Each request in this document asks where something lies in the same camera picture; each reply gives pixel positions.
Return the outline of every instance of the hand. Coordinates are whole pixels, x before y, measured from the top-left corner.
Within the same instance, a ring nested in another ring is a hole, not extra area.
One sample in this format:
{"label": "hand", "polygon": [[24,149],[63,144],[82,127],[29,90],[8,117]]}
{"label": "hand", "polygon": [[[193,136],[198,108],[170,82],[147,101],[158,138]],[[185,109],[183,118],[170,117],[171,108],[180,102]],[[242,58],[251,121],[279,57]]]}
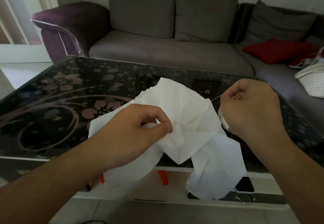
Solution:
{"label": "hand", "polygon": [[288,137],[278,95],[267,83],[239,80],[221,96],[220,107],[229,127],[250,147]]}
{"label": "hand", "polygon": [[[160,124],[143,129],[146,123]],[[138,158],[156,141],[172,132],[172,124],[164,111],[156,106],[131,104],[118,112],[88,141],[103,166],[101,173],[121,167]]]}

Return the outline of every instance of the left hand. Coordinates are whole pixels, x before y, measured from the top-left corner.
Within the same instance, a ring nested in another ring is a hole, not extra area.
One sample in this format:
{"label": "left hand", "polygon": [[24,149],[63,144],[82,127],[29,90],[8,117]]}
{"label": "left hand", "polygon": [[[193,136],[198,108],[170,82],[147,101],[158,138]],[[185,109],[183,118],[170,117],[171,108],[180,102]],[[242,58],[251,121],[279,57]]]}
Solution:
{"label": "left hand", "polygon": [[[156,127],[141,128],[157,119],[160,124]],[[131,104],[82,144],[97,157],[102,173],[130,163],[172,131],[172,123],[160,107]]]}

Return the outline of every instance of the white fabric pile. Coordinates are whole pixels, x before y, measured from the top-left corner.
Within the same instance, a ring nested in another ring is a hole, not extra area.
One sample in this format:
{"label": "white fabric pile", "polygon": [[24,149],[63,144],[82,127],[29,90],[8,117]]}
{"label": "white fabric pile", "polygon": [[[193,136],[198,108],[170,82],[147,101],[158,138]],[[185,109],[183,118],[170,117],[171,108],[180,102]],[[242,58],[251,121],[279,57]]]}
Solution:
{"label": "white fabric pile", "polygon": [[[156,166],[164,152],[177,164],[191,158],[194,172],[187,181],[187,189],[203,200],[224,197],[246,174],[240,144],[219,133],[221,122],[211,101],[165,78],[131,102],[91,121],[89,137],[132,103],[162,108],[172,122],[173,132],[131,163],[105,172],[108,188],[140,180]],[[144,128],[152,126],[155,124],[146,124]]]}

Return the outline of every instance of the glass table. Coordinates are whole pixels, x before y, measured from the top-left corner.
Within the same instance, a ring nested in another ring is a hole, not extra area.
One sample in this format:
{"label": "glass table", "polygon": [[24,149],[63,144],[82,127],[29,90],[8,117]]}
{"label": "glass table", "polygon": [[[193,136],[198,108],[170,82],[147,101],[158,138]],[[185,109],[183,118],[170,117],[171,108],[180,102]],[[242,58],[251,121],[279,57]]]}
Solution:
{"label": "glass table", "polygon": [[[241,78],[254,76],[178,69],[139,63],[67,56],[5,97],[0,103],[0,176],[11,181],[59,156],[88,137],[90,121],[134,99],[160,77],[216,98]],[[324,166],[323,136],[279,95],[283,122],[294,143]],[[220,99],[213,106],[217,111]],[[267,169],[237,136],[249,172]],[[164,155],[158,166],[192,168]]]}

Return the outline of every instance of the right hand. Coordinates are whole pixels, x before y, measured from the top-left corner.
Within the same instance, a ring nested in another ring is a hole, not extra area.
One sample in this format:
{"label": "right hand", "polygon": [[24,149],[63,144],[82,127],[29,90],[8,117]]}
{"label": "right hand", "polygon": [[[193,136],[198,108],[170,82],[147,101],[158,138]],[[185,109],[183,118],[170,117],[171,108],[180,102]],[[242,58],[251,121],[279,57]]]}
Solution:
{"label": "right hand", "polygon": [[288,136],[278,95],[265,82],[239,80],[222,94],[220,108],[229,127],[252,148]]}

